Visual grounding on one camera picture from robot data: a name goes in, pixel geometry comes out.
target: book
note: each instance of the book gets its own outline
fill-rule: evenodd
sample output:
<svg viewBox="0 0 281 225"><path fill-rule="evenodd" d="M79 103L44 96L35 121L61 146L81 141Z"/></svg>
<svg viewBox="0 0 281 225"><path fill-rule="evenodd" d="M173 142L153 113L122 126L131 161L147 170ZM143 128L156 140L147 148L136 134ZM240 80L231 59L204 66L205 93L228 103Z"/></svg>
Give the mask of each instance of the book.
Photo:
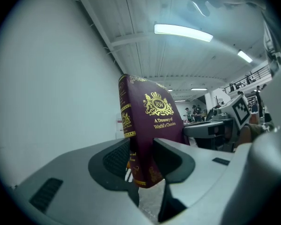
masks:
<svg viewBox="0 0 281 225"><path fill-rule="evenodd" d="M153 139L189 145L183 121L170 92L161 84L124 74L118 90L124 137L130 138L133 180L139 187L150 188L163 179L152 157Z"/></svg>

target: white wall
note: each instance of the white wall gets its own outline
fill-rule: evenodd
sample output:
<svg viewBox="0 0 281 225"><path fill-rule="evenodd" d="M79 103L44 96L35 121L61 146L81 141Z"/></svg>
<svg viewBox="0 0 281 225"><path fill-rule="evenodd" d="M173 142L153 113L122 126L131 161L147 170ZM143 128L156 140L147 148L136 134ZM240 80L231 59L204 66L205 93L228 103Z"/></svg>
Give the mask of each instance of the white wall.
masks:
<svg viewBox="0 0 281 225"><path fill-rule="evenodd" d="M0 33L0 176L115 139L120 71L73 0L22 0Z"/></svg>
<svg viewBox="0 0 281 225"><path fill-rule="evenodd" d="M201 101L195 99L193 100L192 102L178 102L178 103L175 103L176 104L176 107L179 111L179 114L180 114L180 117L181 119L185 120L185 117L183 116L184 114L186 114L186 108L188 107L189 110L192 111L192 106L193 105L200 105L202 111L204 111L206 109L206 105L204 103L202 103Z"/></svg>
<svg viewBox="0 0 281 225"><path fill-rule="evenodd" d="M205 101L206 101L206 106L207 106L208 112L210 109L212 109L213 107L215 107L217 105L216 97L218 100L220 98L222 98L224 103L227 103L231 100L231 97L219 88L212 92L205 94Z"/></svg>

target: fluorescent light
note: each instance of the fluorescent light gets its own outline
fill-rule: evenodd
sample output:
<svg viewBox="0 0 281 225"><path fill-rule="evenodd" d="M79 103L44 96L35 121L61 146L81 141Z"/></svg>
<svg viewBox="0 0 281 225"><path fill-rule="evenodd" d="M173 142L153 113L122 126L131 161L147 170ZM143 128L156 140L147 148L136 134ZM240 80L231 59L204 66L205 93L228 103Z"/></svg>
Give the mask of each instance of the fluorescent light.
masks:
<svg viewBox="0 0 281 225"><path fill-rule="evenodd" d="M205 91L207 88L192 88L193 91Z"/></svg>
<svg viewBox="0 0 281 225"><path fill-rule="evenodd" d="M208 33L205 33L205 32L199 31L199 30L195 30L192 28L176 26L176 25L168 25L168 24L155 24L154 33L155 34L171 34L171 35L184 36L184 37L203 40L206 42L210 42L211 39L214 37Z"/></svg>
<svg viewBox="0 0 281 225"><path fill-rule="evenodd" d="M238 56L240 56L241 58L245 59L249 63L253 61L247 54L245 54L241 50L238 52Z"/></svg>

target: gold emblem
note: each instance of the gold emblem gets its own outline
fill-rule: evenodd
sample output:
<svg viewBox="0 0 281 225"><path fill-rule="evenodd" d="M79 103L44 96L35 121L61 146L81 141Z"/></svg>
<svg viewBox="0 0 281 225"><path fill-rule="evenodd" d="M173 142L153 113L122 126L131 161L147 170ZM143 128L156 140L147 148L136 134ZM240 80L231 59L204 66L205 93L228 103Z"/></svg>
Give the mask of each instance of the gold emblem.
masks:
<svg viewBox="0 0 281 225"><path fill-rule="evenodd" d="M130 83L134 83L134 81L145 82L146 79L142 77L130 76Z"/></svg>
<svg viewBox="0 0 281 225"><path fill-rule="evenodd" d="M124 112L122 113L122 123L123 123L123 128L131 124L130 116L128 116L128 113L126 114Z"/></svg>
<svg viewBox="0 0 281 225"><path fill-rule="evenodd" d="M118 85L118 90L122 90L124 87L124 83L123 82L120 82L120 84Z"/></svg>
<svg viewBox="0 0 281 225"><path fill-rule="evenodd" d="M144 107L146 107L146 114L151 115L172 115L174 111L167 99L162 100L161 95L156 92L151 92L152 98L145 94L147 100L143 100Z"/></svg>

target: ceiling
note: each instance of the ceiling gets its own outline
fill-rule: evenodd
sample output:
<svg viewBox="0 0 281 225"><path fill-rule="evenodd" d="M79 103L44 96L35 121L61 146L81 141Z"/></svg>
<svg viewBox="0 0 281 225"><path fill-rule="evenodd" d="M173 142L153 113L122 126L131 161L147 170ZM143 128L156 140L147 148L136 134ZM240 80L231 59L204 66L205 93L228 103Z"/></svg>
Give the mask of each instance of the ceiling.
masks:
<svg viewBox="0 0 281 225"><path fill-rule="evenodd" d="M174 100L193 100L244 75L265 60L263 19L257 8L213 8L210 16L187 8L189 0L80 0L124 73L157 81ZM174 24L212 34L210 43L154 34L154 24ZM239 49L253 62L237 56Z"/></svg>

